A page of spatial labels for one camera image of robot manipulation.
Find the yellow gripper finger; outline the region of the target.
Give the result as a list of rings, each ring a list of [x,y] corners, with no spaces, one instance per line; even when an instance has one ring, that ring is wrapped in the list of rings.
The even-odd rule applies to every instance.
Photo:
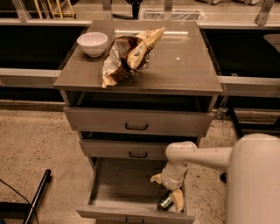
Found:
[[[153,175],[153,176],[150,178],[150,181],[151,181],[151,182],[157,182],[158,184],[161,184],[161,183],[162,183],[161,174]]]
[[[175,205],[175,210],[180,213],[184,208],[184,197],[182,191],[178,188],[170,193],[172,202]]]

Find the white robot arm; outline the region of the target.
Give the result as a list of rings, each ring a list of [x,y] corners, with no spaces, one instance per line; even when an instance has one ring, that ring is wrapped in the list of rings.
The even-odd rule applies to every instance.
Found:
[[[192,142],[171,143],[167,164],[150,178],[171,191],[176,211],[183,209],[180,187],[189,164],[227,173],[226,224],[280,224],[280,139],[250,134],[232,147],[199,148]]]

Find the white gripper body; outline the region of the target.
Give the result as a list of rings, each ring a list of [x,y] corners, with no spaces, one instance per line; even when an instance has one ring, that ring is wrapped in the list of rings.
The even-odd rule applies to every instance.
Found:
[[[161,172],[162,184],[166,189],[174,191],[182,186],[186,173],[186,165],[167,163]]]

